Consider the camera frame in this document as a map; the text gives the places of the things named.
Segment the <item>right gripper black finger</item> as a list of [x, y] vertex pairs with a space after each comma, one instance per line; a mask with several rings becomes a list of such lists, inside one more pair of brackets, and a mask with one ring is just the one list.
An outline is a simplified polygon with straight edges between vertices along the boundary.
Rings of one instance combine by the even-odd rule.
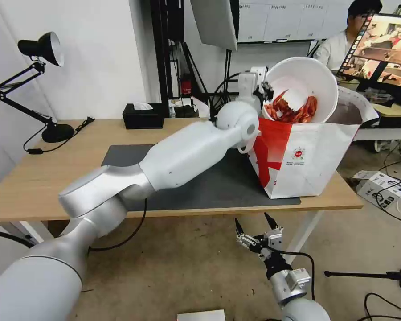
[[264, 233], [267, 238], [281, 238], [283, 234], [283, 227], [279, 226], [275, 219], [273, 219], [268, 213], [264, 213], [264, 216], [270, 226], [270, 230]]
[[234, 221], [235, 221], [235, 230], [237, 234], [237, 242], [240, 243], [242, 246], [246, 247], [251, 252], [259, 253], [260, 244], [258, 240], [244, 233], [243, 228], [237, 218], [235, 218]]

